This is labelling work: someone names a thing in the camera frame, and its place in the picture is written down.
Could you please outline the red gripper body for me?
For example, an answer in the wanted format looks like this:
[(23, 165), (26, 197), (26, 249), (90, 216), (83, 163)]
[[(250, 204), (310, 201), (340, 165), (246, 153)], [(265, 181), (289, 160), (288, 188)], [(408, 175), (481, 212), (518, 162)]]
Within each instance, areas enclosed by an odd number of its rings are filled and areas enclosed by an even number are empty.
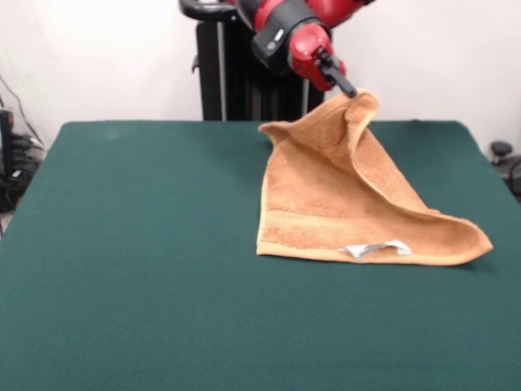
[(317, 52), (324, 47), (335, 55), (329, 33), (320, 24), (304, 24), (294, 30), (289, 41), (291, 69), (310, 81), (318, 90), (328, 91), (331, 86), (317, 67)]

